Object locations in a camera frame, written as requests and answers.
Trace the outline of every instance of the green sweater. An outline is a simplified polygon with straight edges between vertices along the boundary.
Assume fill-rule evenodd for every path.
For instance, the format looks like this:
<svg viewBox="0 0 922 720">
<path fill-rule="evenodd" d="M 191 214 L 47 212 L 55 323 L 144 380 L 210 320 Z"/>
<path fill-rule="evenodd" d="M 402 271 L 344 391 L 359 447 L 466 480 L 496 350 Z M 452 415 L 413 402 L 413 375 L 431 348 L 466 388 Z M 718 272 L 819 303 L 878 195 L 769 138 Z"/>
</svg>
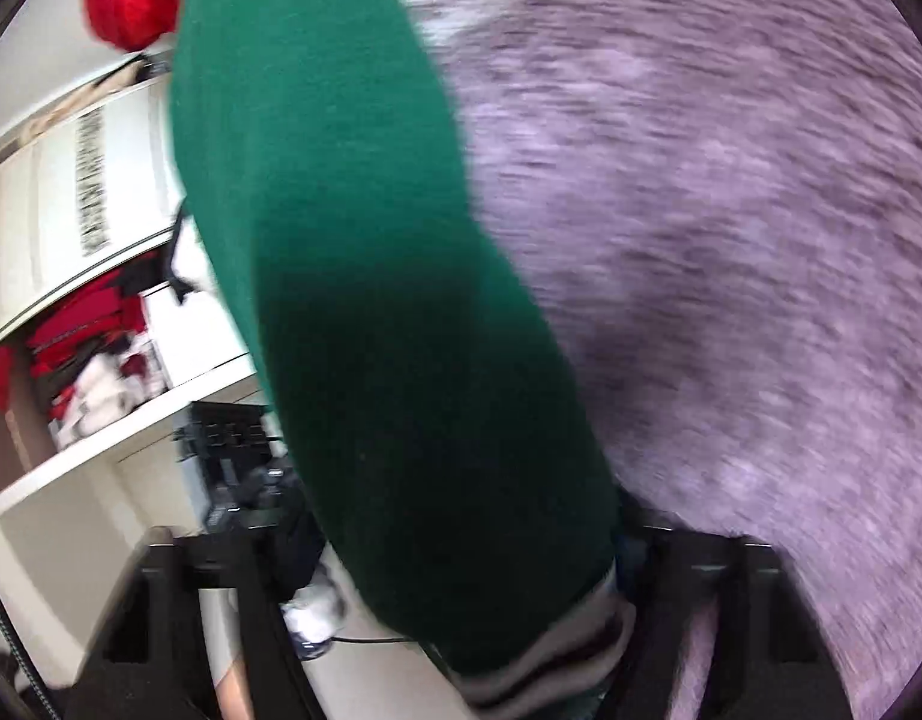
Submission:
<svg viewBox="0 0 922 720">
<path fill-rule="evenodd" d="M 184 0 L 176 162 L 321 525 L 378 618 L 460 675 L 610 569 L 573 375 L 472 220 L 397 0 Z"/>
</svg>

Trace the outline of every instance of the black cable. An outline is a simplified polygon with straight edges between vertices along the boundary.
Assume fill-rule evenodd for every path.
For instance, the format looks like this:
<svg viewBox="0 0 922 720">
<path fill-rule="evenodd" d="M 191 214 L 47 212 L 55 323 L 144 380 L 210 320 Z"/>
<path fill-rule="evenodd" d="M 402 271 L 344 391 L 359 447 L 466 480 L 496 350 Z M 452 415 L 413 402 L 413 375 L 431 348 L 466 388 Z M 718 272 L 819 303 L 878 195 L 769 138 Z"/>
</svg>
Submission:
<svg viewBox="0 0 922 720">
<path fill-rule="evenodd" d="M 189 281 L 181 278 L 174 271 L 174 255 L 178 250 L 178 241 L 181 239 L 181 229 L 184 228 L 184 220 L 189 216 L 187 206 L 184 201 L 178 206 L 174 215 L 174 224 L 171 225 L 171 240 L 167 242 L 167 250 L 164 254 L 164 279 L 174 293 L 174 298 L 178 305 L 184 305 L 184 298 L 191 293 L 197 292 Z"/>
<path fill-rule="evenodd" d="M 48 713 L 51 720 L 61 720 L 61 714 L 59 714 L 58 709 L 55 708 L 54 702 L 51 700 L 51 692 L 45 685 L 44 680 L 42 680 L 40 673 L 37 672 L 35 664 L 31 661 L 31 656 L 28 655 L 28 651 L 24 648 L 23 642 L 18 637 L 17 630 L 8 616 L 8 610 L 4 608 L 4 603 L 1 601 L 1 596 L 0 630 L 4 640 L 8 642 L 8 647 L 11 648 L 13 656 L 17 659 L 17 664 L 21 667 L 21 671 L 24 672 L 24 676 L 31 683 L 31 690 L 35 691 L 35 696 L 41 702 L 45 712 Z"/>
<path fill-rule="evenodd" d="M 8 656 L 0 654 L 3 659 Z M 28 705 L 14 689 L 14 678 L 11 675 L 11 666 L 16 664 L 0 664 L 0 718 L 5 720 L 37 720 Z"/>
<path fill-rule="evenodd" d="M 347 638 L 331 637 L 333 641 L 339 641 L 342 644 L 405 644 L 413 642 L 413 638 Z"/>
</svg>

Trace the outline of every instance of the white wall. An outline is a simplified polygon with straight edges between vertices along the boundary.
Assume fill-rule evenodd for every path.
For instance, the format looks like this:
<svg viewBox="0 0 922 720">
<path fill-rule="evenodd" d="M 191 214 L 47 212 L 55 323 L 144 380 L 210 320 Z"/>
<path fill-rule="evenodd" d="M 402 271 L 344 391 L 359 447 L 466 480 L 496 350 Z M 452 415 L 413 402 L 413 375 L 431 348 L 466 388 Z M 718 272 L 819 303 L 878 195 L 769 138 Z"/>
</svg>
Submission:
<svg viewBox="0 0 922 720">
<path fill-rule="evenodd" d="M 125 533 L 121 502 L 95 488 L 94 473 L 106 467 L 81 466 L 0 517 L 18 562 L 82 648 L 144 535 L 139 522 Z"/>
<path fill-rule="evenodd" d="M 27 0 L 0 39 L 0 136 L 125 55 L 88 31 L 81 0 Z"/>
<path fill-rule="evenodd" d="M 70 685 L 83 646 L 35 587 L 0 528 L 0 595 L 11 622 L 48 685 Z"/>
</svg>

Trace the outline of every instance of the striped cuff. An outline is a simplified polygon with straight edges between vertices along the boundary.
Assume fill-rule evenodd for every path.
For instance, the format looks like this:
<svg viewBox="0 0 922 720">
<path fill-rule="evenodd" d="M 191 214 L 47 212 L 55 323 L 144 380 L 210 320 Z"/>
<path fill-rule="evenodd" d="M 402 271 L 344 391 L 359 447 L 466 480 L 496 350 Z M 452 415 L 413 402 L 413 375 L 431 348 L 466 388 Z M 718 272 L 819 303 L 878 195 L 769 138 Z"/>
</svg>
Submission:
<svg viewBox="0 0 922 720">
<path fill-rule="evenodd" d="M 476 677 L 448 675 L 481 720 L 517 720 L 607 679 L 634 622 L 635 608 L 618 591 L 612 567 L 515 661 Z"/>
</svg>

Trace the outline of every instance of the white shelf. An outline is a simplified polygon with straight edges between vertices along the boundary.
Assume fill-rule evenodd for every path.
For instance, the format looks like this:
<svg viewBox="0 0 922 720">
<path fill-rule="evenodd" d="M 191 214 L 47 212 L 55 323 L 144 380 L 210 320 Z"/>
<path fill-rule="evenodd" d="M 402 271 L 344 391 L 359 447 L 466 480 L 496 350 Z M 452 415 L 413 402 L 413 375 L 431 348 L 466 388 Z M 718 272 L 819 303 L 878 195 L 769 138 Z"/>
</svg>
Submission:
<svg viewBox="0 0 922 720">
<path fill-rule="evenodd" d="M 134 257 L 143 254 L 146 251 L 161 247 L 170 240 L 171 230 L 163 230 L 161 232 L 157 232 L 152 236 L 145 238 L 143 241 L 139 241 L 136 244 L 124 248 L 123 250 L 117 251 L 112 255 L 104 257 L 103 260 L 100 260 L 96 264 L 90 266 L 90 268 L 85 269 L 83 272 L 80 272 L 80 274 L 77 274 L 71 279 L 65 281 L 61 287 L 54 290 L 48 290 L 47 293 L 40 295 L 16 317 L 13 317 L 0 327 L 0 343 L 5 338 L 8 338 L 11 333 L 16 332 L 18 328 L 22 327 L 25 322 L 30 322 L 31 319 L 36 317 L 42 311 L 49 309 L 52 305 L 61 300 L 61 298 L 65 298 L 66 295 L 69 295 L 69 293 L 72 293 L 74 290 L 83 287 L 85 284 L 88 284 L 89 281 L 93 281 L 98 276 L 107 274 L 108 271 L 113 271 L 115 268 L 119 268 L 119 266 L 122 266 L 128 262 L 128 260 L 133 260 Z"/>
<path fill-rule="evenodd" d="M 101 458 L 117 463 L 151 443 L 164 439 L 171 434 L 173 428 L 171 417 L 191 401 L 213 397 L 232 402 L 251 394 L 257 388 L 255 367 L 249 355 L 244 354 L 224 365 L 218 365 L 148 401 L 93 436 L 69 446 L 1 490 L 0 515 L 78 466 Z"/>
</svg>

